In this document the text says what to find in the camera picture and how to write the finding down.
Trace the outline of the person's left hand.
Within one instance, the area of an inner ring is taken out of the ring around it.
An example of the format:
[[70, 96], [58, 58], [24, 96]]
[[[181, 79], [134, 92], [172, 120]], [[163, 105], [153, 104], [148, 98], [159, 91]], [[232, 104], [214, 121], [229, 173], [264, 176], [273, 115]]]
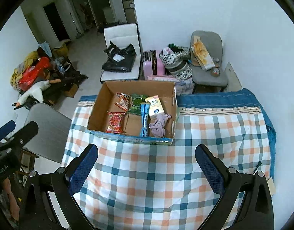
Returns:
[[11, 191], [11, 182], [9, 180], [9, 178], [4, 179], [4, 181], [2, 182], [3, 185], [3, 189], [6, 192], [6, 195], [8, 196], [9, 199], [9, 204], [10, 204], [10, 212], [11, 212], [11, 216], [16, 220], [19, 221], [19, 211], [20, 208], [17, 204], [17, 201], [13, 195], [13, 192]]

